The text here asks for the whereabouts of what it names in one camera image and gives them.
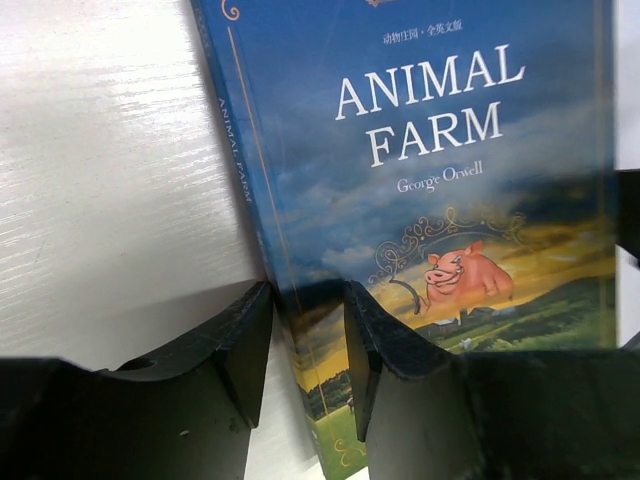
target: white table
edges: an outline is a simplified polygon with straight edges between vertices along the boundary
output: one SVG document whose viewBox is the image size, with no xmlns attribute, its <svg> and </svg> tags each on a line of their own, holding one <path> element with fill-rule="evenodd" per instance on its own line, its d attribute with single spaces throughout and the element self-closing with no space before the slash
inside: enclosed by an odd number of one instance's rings
<svg viewBox="0 0 640 480">
<path fill-rule="evenodd" d="M 618 3 L 621 165 L 640 166 L 640 2 Z M 0 47 L 0 354 L 116 368 L 263 278 L 188 0 L 4 0 Z M 246 478 L 322 478 L 277 329 Z"/>
</svg>

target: cloudy sky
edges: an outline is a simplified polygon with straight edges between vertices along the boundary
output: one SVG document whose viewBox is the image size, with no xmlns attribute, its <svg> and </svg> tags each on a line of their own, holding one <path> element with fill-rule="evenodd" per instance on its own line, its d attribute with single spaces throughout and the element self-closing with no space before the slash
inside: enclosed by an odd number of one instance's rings
<svg viewBox="0 0 640 480">
<path fill-rule="evenodd" d="M 549 231 L 553 225 L 570 224 L 573 233 L 567 242 L 579 236 L 579 225 L 593 230 L 598 173 L 611 167 L 613 152 L 610 143 L 597 143 L 607 138 L 598 134 L 598 127 L 608 125 L 609 117 L 598 123 L 596 87 L 598 79 L 605 85 L 608 79 L 595 71 L 592 2 L 396 0 L 376 8 L 365 0 L 314 2 L 305 8 L 282 0 L 245 3 L 233 31 L 268 185 L 253 128 L 241 108 L 240 86 L 231 77 L 229 91 L 240 105 L 235 112 L 263 238 L 284 291 L 326 278 L 366 282 L 378 269 L 375 252 L 382 242 L 400 242 L 407 225 L 421 216 L 441 216 L 448 205 L 461 211 L 470 204 L 497 205 L 505 215 L 524 214 L 530 230 Z M 461 31 L 426 34 L 429 25 L 454 20 L 461 20 Z M 420 32 L 418 39 L 383 43 L 386 33 L 414 28 Z M 458 55 L 458 85 L 464 88 L 476 50 L 499 80 L 494 48 L 505 44 L 509 44 L 509 75 L 526 67 L 522 81 L 482 88 L 479 77 L 471 92 L 398 108 L 379 94 L 383 111 L 356 117 L 354 106 L 349 105 L 344 111 L 347 118 L 334 120 L 344 77 L 370 109 L 365 73 L 375 71 L 388 79 L 388 68 L 430 61 L 442 74 L 446 58 Z M 231 69 L 225 55 L 221 61 Z M 424 93 L 421 77 L 416 70 L 418 98 Z M 398 92 L 406 99 L 402 78 L 398 76 Z M 408 159 L 397 160 L 408 121 L 424 132 L 425 145 L 432 150 L 428 117 L 459 115 L 462 109 L 474 108 L 482 122 L 492 102 L 501 102 L 502 137 L 420 157 L 413 148 Z M 454 135 L 464 139 L 463 123 Z M 371 145 L 365 132 L 386 126 L 396 132 L 390 141 L 391 154 L 383 166 L 371 168 Z M 401 178 L 441 175 L 446 167 L 464 168 L 476 160 L 483 163 L 482 175 L 443 184 L 433 193 L 401 194 L 396 189 Z M 441 251 L 436 253 L 442 253 L 447 245 L 438 248 Z M 562 257 L 557 251 L 554 254 Z M 316 338 L 307 335 L 303 349 L 317 349 L 321 359 L 335 353 L 331 345 L 341 342 L 340 319 L 340 311 L 335 311 L 331 320 L 318 327 L 324 328 L 323 333 Z M 304 359 L 301 362 L 308 368 Z"/>
</svg>

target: cartoon pig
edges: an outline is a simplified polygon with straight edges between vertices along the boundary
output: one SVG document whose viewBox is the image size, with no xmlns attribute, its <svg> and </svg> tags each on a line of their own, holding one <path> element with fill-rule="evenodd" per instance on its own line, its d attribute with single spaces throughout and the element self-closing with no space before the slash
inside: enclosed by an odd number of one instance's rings
<svg viewBox="0 0 640 480">
<path fill-rule="evenodd" d="M 464 250 L 454 250 L 442 256 L 430 254 L 432 270 L 424 274 L 427 298 L 420 297 L 420 313 L 426 315 L 437 305 L 459 308 L 479 305 L 487 298 L 511 299 L 513 280 L 507 272 L 482 252 L 482 240 Z"/>
</svg>

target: animal farm book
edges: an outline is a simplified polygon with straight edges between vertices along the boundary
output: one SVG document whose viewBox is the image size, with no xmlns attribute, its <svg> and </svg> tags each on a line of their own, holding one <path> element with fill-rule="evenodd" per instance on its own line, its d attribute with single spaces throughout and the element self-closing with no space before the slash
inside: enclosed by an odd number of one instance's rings
<svg viewBox="0 0 640 480">
<path fill-rule="evenodd" d="M 320 282 L 451 352 L 616 346 L 612 2 L 192 1 L 327 478 L 367 456 Z"/>
</svg>

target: grass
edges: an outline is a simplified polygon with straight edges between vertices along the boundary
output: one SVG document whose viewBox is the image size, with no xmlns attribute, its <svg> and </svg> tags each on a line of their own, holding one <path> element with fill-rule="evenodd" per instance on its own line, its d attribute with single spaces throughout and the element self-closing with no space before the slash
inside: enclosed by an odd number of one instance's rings
<svg viewBox="0 0 640 480">
<path fill-rule="evenodd" d="M 606 278 L 605 282 L 612 290 L 613 279 Z M 600 308 L 599 283 L 593 278 L 571 282 L 518 307 L 513 314 L 451 332 L 436 343 L 452 353 L 462 353 L 459 342 L 465 338 L 473 341 L 471 350 L 476 351 L 615 346 L 611 344 L 615 308 L 613 304 Z"/>
<path fill-rule="evenodd" d="M 345 480 L 367 466 L 364 443 L 356 437 L 356 423 L 349 407 L 344 406 L 316 422 L 328 480 Z"/>
</svg>

